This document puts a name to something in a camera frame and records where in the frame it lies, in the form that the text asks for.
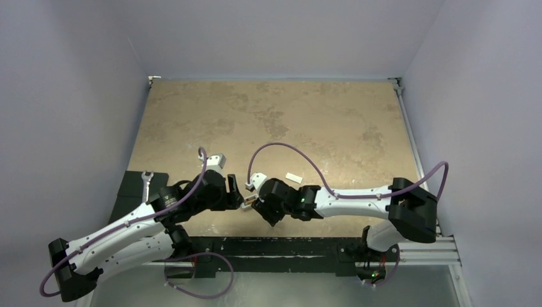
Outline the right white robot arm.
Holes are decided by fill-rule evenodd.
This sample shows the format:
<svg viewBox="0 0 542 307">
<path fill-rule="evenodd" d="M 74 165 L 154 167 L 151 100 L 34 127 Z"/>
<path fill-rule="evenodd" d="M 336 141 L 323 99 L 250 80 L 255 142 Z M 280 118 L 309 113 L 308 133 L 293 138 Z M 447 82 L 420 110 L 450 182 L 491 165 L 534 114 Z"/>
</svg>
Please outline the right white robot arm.
<svg viewBox="0 0 542 307">
<path fill-rule="evenodd" d="M 255 191 L 251 205 L 271 226 L 284 216 L 310 221 L 334 216 L 381 219 L 359 242 L 360 255 L 374 260 L 400 242 L 434 243 L 437 239 L 437 197 L 401 177 L 372 189 L 327 189 L 304 185 L 295 189 L 276 178 L 255 173 L 246 185 Z"/>
</svg>

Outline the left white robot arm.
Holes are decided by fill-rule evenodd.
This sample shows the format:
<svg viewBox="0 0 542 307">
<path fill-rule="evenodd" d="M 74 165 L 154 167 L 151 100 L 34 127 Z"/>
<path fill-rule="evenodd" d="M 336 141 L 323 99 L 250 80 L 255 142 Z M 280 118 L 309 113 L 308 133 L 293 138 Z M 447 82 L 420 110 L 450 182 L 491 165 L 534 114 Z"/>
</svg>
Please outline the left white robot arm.
<svg viewBox="0 0 542 307">
<path fill-rule="evenodd" d="M 239 209 L 243 197 L 236 176 L 208 169 L 193 180 L 161 187 L 136 208 L 90 235 L 49 243 L 51 271 L 40 285 L 53 277 L 64 303 L 90 294 L 99 283 L 147 262 L 202 261 L 216 254 L 193 242 L 182 222 L 206 211 Z"/>
</svg>

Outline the white remote control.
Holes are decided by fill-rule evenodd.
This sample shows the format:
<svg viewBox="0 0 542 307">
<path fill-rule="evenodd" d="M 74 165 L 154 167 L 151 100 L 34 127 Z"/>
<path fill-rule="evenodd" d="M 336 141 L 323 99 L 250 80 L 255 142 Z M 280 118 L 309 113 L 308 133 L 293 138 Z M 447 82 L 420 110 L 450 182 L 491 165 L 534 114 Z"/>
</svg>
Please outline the white remote control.
<svg viewBox="0 0 542 307">
<path fill-rule="evenodd" d="M 240 208 L 245 210 L 251 208 L 251 205 L 258 199 L 257 194 L 253 194 L 244 198 Z"/>
</svg>

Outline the white battery cover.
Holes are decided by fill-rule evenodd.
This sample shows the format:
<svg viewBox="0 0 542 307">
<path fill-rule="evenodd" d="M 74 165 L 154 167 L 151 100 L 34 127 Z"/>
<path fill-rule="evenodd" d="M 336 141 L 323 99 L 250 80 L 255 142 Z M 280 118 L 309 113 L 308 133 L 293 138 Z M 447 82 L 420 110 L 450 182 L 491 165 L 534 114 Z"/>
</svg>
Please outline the white battery cover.
<svg viewBox="0 0 542 307">
<path fill-rule="evenodd" d="M 295 174 L 293 174 L 293 173 L 287 173 L 287 174 L 285 175 L 285 178 L 286 178 L 287 180 L 290 180 L 290 181 L 295 182 L 295 183 L 297 183 L 297 184 L 301 184 L 302 181 L 303 181 L 303 178 L 302 178 L 302 177 L 300 177 L 300 176 L 298 176 L 298 175 L 295 175 Z"/>
</svg>

